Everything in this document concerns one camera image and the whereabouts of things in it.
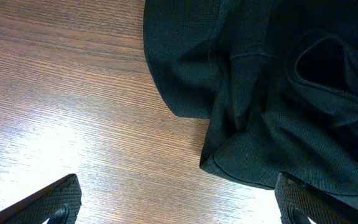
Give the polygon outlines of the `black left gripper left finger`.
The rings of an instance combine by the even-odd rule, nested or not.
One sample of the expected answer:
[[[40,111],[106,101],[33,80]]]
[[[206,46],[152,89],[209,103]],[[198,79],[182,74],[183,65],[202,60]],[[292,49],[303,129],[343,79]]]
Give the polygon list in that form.
[[[81,207],[76,174],[68,174],[0,211],[0,224],[74,224]]]

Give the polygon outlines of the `black polo shirt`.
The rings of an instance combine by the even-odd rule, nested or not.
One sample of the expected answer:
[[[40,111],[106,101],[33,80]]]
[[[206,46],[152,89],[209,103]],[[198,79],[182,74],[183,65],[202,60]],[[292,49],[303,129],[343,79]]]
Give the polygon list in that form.
[[[144,50],[171,112],[209,120],[202,170],[358,209],[358,0],[147,0]]]

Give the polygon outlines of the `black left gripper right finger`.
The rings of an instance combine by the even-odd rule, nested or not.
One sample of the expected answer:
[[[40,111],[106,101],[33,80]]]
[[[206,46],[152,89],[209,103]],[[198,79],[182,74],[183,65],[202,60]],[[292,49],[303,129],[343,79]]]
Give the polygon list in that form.
[[[282,224],[358,223],[358,209],[289,173],[279,173],[274,193]]]

